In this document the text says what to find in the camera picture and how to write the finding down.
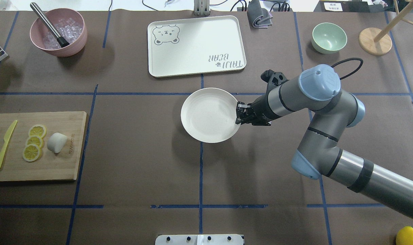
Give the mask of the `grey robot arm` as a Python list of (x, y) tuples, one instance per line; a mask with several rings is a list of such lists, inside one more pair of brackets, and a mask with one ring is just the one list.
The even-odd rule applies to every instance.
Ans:
[(292, 158), (292, 167), (317, 180), (326, 176), (413, 219), (413, 181), (337, 146), (344, 130), (365, 116), (364, 104), (341, 88), (329, 65), (317, 65), (293, 79), (267, 70), (266, 93), (254, 102), (238, 102), (236, 124), (270, 126), (273, 120), (302, 109), (314, 116)]

